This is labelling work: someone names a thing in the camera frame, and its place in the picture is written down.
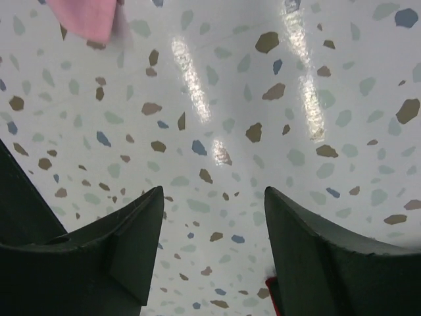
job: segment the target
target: brown speck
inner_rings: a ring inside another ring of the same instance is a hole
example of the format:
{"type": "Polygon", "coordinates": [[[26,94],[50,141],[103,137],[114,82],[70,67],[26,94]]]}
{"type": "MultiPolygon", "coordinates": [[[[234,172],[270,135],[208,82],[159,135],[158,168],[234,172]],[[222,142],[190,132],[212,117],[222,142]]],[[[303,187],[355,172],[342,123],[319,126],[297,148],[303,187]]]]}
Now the brown speck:
{"type": "Polygon", "coordinates": [[[156,112],[159,112],[160,110],[162,110],[162,107],[156,103],[146,102],[142,107],[142,113],[144,115],[152,115],[156,112]]]}
{"type": "Polygon", "coordinates": [[[157,72],[152,67],[146,68],[145,73],[148,77],[156,77],[157,76],[157,72]]]}
{"type": "Polygon", "coordinates": [[[211,242],[215,242],[215,241],[217,241],[219,239],[222,239],[223,237],[224,237],[224,234],[223,233],[221,233],[221,232],[214,232],[212,234],[212,236],[210,237],[210,241],[211,242]]]}
{"type": "Polygon", "coordinates": [[[199,176],[200,176],[200,179],[202,179],[203,181],[208,182],[210,184],[213,183],[212,177],[209,174],[208,170],[200,169],[199,176]]]}
{"type": "Polygon", "coordinates": [[[180,116],[180,118],[177,121],[178,130],[185,130],[186,129],[186,112],[183,112],[183,114],[180,116]]]}
{"type": "Polygon", "coordinates": [[[339,157],[336,150],[329,145],[321,145],[319,148],[316,149],[316,153],[322,157],[339,157]]]}
{"type": "Polygon", "coordinates": [[[332,74],[330,73],[330,69],[327,66],[321,66],[317,70],[317,75],[320,77],[330,77],[332,74]]]}
{"type": "Polygon", "coordinates": [[[127,134],[126,135],[126,141],[128,142],[128,143],[134,143],[134,139],[132,138],[132,136],[130,135],[130,134],[127,134]]]}
{"type": "Polygon", "coordinates": [[[396,118],[399,123],[406,124],[418,115],[420,110],[420,100],[406,99],[402,107],[396,113],[396,118]]]}
{"type": "Polygon", "coordinates": [[[59,188],[57,192],[55,192],[54,196],[56,198],[65,198],[67,196],[67,190],[64,188],[59,188]]]}
{"type": "Polygon", "coordinates": [[[93,48],[93,49],[99,49],[100,51],[105,49],[105,44],[95,43],[94,41],[87,41],[86,45],[93,48]]]}
{"type": "Polygon", "coordinates": [[[155,151],[159,151],[161,153],[164,153],[166,151],[166,146],[164,143],[156,140],[154,142],[151,142],[151,147],[155,151]]]}
{"type": "Polygon", "coordinates": [[[258,122],[251,125],[250,128],[245,131],[245,135],[250,142],[258,143],[262,137],[262,124],[258,122]]]}
{"type": "Polygon", "coordinates": [[[104,98],[104,89],[103,87],[97,88],[97,93],[95,94],[95,98],[98,101],[101,101],[104,98]]]}
{"type": "Polygon", "coordinates": [[[227,152],[225,148],[218,146],[214,150],[214,157],[220,163],[225,163],[226,165],[232,166],[232,160],[231,160],[230,154],[227,152]]]}
{"type": "Polygon", "coordinates": [[[38,167],[43,169],[43,170],[48,170],[48,169],[51,168],[51,166],[53,166],[53,165],[51,164],[50,159],[48,159],[48,158],[41,158],[38,161],[38,167]]]}
{"type": "Polygon", "coordinates": [[[279,45],[278,33],[267,32],[260,35],[259,40],[257,41],[255,47],[257,51],[267,54],[278,45],[279,45]]]}
{"type": "Polygon", "coordinates": [[[149,64],[151,66],[155,66],[158,63],[158,57],[159,52],[156,49],[152,50],[152,52],[149,54],[149,64]]]}
{"type": "Polygon", "coordinates": [[[105,86],[107,84],[107,81],[105,80],[105,78],[103,77],[96,77],[95,81],[100,85],[100,86],[105,86]]]}
{"type": "Polygon", "coordinates": [[[104,191],[109,191],[109,190],[110,190],[110,187],[109,187],[109,186],[107,186],[105,183],[100,182],[98,185],[99,185],[99,187],[100,187],[101,189],[103,189],[104,191]]]}
{"type": "Polygon", "coordinates": [[[323,137],[324,134],[324,129],[323,128],[319,128],[312,136],[311,136],[311,140],[319,140],[320,138],[323,137]]]}
{"type": "Polygon", "coordinates": [[[9,101],[9,105],[11,106],[13,111],[21,111],[24,109],[25,101],[21,97],[17,97],[14,95],[9,101]]]}
{"type": "Polygon", "coordinates": [[[370,140],[367,145],[369,146],[373,146],[373,145],[377,145],[379,142],[377,140],[370,140]]]}
{"type": "Polygon", "coordinates": [[[60,24],[60,32],[61,32],[61,38],[63,39],[63,41],[64,41],[64,39],[66,38],[66,35],[67,35],[67,30],[64,28],[64,26],[63,25],[61,25],[60,24]]]}
{"type": "Polygon", "coordinates": [[[183,281],[188,281],[189,278],[187,278],[185,275],[183,275],[182,273],[179,273],[180,278],[182,278],[183,281]]]}
{"type": "Polygon", "coordinates": [[[389,225],[401,224],[407,221],[407,216],[402,214],[390,215],[388,218],[384,219],[384,222],[389,225]]]}
{"type": "Polygon", "coordinates": [[[419,199],[412,199],[407,204],[405,204],[404,208],[407,211],[412,211],[414,209],[421,209],[421,201],[419,199]]]}
{"type": "Polygon", "coordinates": [[[267,288],[260,288],[260,290],[257,292],[257,296],[260,297],[262,300],[269,297],[270,293],[267,288]]]}
{"type": "Polygon", "coordinates": [[[225,301],[213,300],[210,303],[221,308],[229,308],[229,305],[225,301]]]}
{"type": "Polygon", "coordinates": [[[206,267],[205,270],[203,270],[203,271],[200,272],[201,275],[206,275],[206,276],[211,275],[211,273],[212,273],[211,267],[206,267]]]}
{"type": "Polygon", "coordinates": [[[289,127],[289,124],[286,124],[284,126],[284,129],[282,130],[282,135],[286,135],[288,134],[288,132],[291,130],[291,128],[289,127]]]}
{"type": "Polygon", "coordinates": [[[263,100],[275,100],[275,99],[280,99],[281,97],[284,96],[284,92],[285,92],[285,84],[276,84],[275,86],[271,87],[263,96],[262,99],[263,100]]]}
{"type": "Polygon", "coordinates": [[[48,151],[47,151],[47,153],[48,153],[50,156],[52,156],[52,157],[57,156],[57,152],[56,152],[54,149],[52,149],[52,150],[48,150],[48,151]]]}
{"type": "Polygon", "coordinates": [[[326,41],[324,41],[323,46],[336,49],[334,41],[331,41],[330,39],[327,39],[326,41]]]}
{"type": "Polygon", "coordinates": [[[19,154],[23,156],[29,156],[29,154],[26,152],[26,150],[19,145],[18,143],[13,143],[14,150],[16,150],[19,154]]]}
{"type": "Polygon", "coordinates": [[[130,161],[130,156],[127,155],[121,155],[121,160],[123,160],[125,163],[128,163],[130,161]]]}
{"type": "Polygon", "coordinates": [[[356,186],[355,188],[349,190],[349,194],[352,196],[357,196],[358,193],[360,193],[360,186],[356,186]]]}

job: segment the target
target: light green speck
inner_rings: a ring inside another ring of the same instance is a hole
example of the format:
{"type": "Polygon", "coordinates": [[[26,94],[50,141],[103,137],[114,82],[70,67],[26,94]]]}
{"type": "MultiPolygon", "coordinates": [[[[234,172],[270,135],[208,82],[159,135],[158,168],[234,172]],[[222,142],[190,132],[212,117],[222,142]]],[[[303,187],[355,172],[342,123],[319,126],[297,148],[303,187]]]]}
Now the light green speck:
{"type": "Polygon", "coordinates": [[[244,56],[242,58],[242,60],[240,60],[240,62],[237,65],[237,71],[238,72],[246,72],[249,70],[250,68],[250,64],[251,64],[251,57],[250,54],[246,54],[246,56],[244,56]]]}
{"type": "Polygon", "coordinates": [[[324,163],[316,171],[316,176],[319,179],[326,179],[334,173],[335,165],[333,163],[324,163]]]}
{"type": "Polygon", "coordinates": [[[350,110],[344,110],[338,114],[336,119],[336,125],[338,125],[339,127],[345,127],[349,124],[352,117],[353,115],[350,110]]]}
{"type": "Polygon", "coordinates": [[[152,171],[158,172],[159,171],[159,166],[157,163],[154,163],[153,161],[148,161],[147,162],[147,167],[149,169],[151,169],[152,171]]]}
{"type": "Polygon", "coordinates": [[[129,23],[130,28],[139,36],[148,38],[152,32],[145,20],[133,20],[129,23]]]}
{"type": "Polygon", "coordinates": [[[216,73],[215,69],[213,69],[211,66],[206,66],[206,75],[208,77],[208,83],[211,86],[215,86],[219,81],[219,76],[216,73]]]}
{"type": "Polygon", "coordinates": [[[182,13],[181,25],[183,31],[186,30],[191,21],[193,21],[193,16],[194,14],[192,10],[187,10],[182,13]]]}
{"type": "Polygon", "coordinates": [[[345,154],[348,158],[353,158],[358,156],[358,149],[354,145],[351,144],[345,144],[342,147],[342,153],[345,154]]]}
{"type": "Polygon", "coordinates": [[[92,193],[85,193],[84,198],[85,198],[85,201],[94,205],[98,205],[101,202],[99,197],[97,197],[95,194],[92,194],[92,193]]]}
{"type": "Polygon", "coordinates": [[[369,78],[365,78],[364,80],[361,80],[359,84],[360,93],[366,97],[368,94],[370,94],[375,84],[376,84],[376,79],[374,77],[369,77],[369,78]]]}
{"type": "Polygon", "coordinates": [[[75,79],[71,79],[68,83],[68,89],[72,95],[79,94],[79,83],[75,79]]]}
{"type": "Polygon", "coordinates": [[[260,226],[265,221],[266,221],[266,217],[264,216],[262,212],[256,211],[253,213],[253,222],[255,223],[256,226],[260,226]]]}
{"type": "Polygon", "coordinates": [[[230,255],[223,255],[221,257],[221,259],[219,259],[219,263],[227,263],[231,261],[231,256],[230,255]]]}
{"type": "Polygon", "coordinates": [[[121,166],[118,163],[112,163],[107,167],[108,173],[114,179],[117,179],[120,176],[121,166]]]}
{"type": "Polygon", "coordinates": [[[209,213],[211,211],[211,207],[208,204],[197,201],[196,199],[187,199],[187,204],[192,211],[200,213],[209,213]]]}
{"type": "Polygon", "coordinates": [[[326,204],[326,196],[323,193],[310,191],[310,197],[316,202],[317,205],[326,204]]]}
{"type": "Polygon", "coordinates": [[[387,199],[387,193],[382,189],[375,189],[371,192],[371,206],[378,206],[387,199]]]}
{"type": "Polygon", "coordinates": [[[114,114],[113,112],[107,111],[104,113],[105,119],[110,124],[121,124],[124,122],[124,120],[119,117],[117,114],[114,114]]]}
{"type": "Polygon", "coordinates": [[[190,183],[189,179],[185,176],[177,176],[176,178],[172,179],[170,185],[171,186],[188,186],[190,183]]]}
{"type": "Polygon", "coordinates": [[[287,158],[295,167],[301,167],[305,165],[305,155],[298,149],[293,148],[289,150],[287,158]]]}
{"type": "Polygon", "coordinates": [[[21,36],[23,33],[25,33],[25,25],[16,15],[13,17],[13,30],[14,33],[18,36],[21,36]]]}

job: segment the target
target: pink cloth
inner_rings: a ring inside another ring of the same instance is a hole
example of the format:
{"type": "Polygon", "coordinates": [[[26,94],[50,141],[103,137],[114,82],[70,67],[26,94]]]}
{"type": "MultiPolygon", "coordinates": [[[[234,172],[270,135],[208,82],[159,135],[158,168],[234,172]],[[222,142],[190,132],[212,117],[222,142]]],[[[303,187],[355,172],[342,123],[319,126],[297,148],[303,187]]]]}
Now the pink cloth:
{"type": "Polygon", "coordinates": [[[47,4],[69,32],[97,43],[108,43],[116,0],[47,0],[47,4]]]}

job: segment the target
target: shiny floor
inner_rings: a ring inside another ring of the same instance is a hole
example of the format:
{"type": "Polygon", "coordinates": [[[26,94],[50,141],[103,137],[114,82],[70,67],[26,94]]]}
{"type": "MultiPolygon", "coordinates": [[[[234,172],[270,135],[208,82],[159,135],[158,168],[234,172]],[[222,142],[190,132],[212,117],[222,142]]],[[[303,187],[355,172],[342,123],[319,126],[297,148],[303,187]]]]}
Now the shiny floor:
{"type": "Polygon", "coordinates": [[[0,4],[0,137],[68,230],[164,187],[143,316],[274,315],[266,186],[421,245],[419,1],[119,1],[106,46],[44,2],[0,4]]]}

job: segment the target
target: speckled floor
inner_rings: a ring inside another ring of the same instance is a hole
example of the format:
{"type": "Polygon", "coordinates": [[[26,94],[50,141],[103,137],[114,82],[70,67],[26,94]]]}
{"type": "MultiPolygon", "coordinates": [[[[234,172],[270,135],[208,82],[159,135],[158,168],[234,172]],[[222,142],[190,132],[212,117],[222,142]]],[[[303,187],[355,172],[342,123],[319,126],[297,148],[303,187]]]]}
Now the speckled floor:
{"type": "Polygon", "coordinates": [[[421,3],[120,1],[106,47],[0,4],[0,137],[68,230],[162,185],[144,316],[274,315],[263,191],[421,244],[421,3]]]}

